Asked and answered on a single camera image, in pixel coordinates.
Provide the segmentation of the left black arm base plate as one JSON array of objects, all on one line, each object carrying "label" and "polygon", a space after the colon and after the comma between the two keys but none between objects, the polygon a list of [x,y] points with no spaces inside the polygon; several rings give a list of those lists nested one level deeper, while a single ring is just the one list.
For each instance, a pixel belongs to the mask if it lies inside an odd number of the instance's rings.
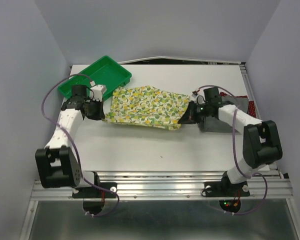
[{"label": "left black arm base plate", "polygon": [[[117,188],[116,182],[101,182],[100,187],[110,190],[111,188]],[[73,199],[101,199],[102,191],[95,187],[81,187],[72,191]]]}]

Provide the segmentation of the yellow lemon print skirt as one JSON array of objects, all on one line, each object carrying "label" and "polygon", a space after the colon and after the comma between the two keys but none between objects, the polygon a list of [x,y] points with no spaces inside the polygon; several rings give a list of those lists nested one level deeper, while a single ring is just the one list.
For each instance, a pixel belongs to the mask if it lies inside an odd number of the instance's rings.
[{"label": "yellow lemon print skirt", "polygon": [[150,85],[119,87],[112,94],[110,111],[103,121],[174,131],[181,127],[178,121],[186,112],[190,99],[189,95]]}]

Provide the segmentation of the red polka dot skirt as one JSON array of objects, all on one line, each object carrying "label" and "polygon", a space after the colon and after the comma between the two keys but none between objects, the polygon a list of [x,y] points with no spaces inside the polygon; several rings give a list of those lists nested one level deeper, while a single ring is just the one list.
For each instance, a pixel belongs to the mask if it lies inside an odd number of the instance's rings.
[{"label": "red polka dot skirt", "polygon": [[255,102],[253,100],[249,100],[247,95],[232,97],[229,94],[221,91],[220,96],[223,101],[231,102],[232,104],[239,106],[240,110],[247,113],[251,117],[257,117]]}]

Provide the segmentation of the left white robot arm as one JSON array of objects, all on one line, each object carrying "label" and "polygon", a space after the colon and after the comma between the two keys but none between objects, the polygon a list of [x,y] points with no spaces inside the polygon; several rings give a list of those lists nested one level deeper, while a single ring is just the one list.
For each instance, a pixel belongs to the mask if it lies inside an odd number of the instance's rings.
[{"label": "left white robot arm", "polygon": [[90,197],[101,193],[101,183],[95,171],[83,171],[74,144],[76,133],[85,119],[100,121],[105,117],[103,95],[105,85],[93,83],[91,87],[77,84],[65,100],[55,122],[55,130],[44,148],[35,152],[35,161],[43,188],[84,188]]}]

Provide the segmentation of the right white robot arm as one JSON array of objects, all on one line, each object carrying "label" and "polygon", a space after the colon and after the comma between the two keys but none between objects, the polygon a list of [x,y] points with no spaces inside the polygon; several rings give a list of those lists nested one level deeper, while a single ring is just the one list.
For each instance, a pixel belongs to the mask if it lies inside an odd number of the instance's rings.
[{"label": "right white robot arm", "polygon": [[225,171],[221,180],[205,182],[201,195],[206,198],[226,198],[238,194],[247,197],[247,180],[260,176],[261,168],[283,157],[278,128],[272,120],[263,121],[240,110],[236,100],[223,100],[219,90],[219,86],[204,85],[193,91],[195,98],[189,102],[178,123],[201,124],[212,117],[231,126],[233,134],[242,135],[242,158],[237,158],[236,137],[233,136],[234,167]]}]

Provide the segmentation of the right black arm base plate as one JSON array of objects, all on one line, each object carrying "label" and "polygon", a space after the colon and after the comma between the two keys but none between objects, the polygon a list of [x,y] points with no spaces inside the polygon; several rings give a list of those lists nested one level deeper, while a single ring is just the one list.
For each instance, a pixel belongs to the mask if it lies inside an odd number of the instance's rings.
[{"label": "right black arm base plate", "polygon": [[248,183],[222,183],[221,181],[206,181],[203,183],[201,195],[206,198],[230,198],[234,196],[249,197]]}]

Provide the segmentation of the grey skirt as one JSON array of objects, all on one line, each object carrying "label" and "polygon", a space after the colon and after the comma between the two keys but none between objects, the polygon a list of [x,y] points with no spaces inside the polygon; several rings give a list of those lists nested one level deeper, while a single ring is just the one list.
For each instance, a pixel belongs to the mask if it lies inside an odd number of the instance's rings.
[{"label": "grey skirt", "polygon": [[232,127],[225,122],[222,122],[214,117],[206,117],[203,122],[197,124],[199,130],[211,133],[231,133]]}]

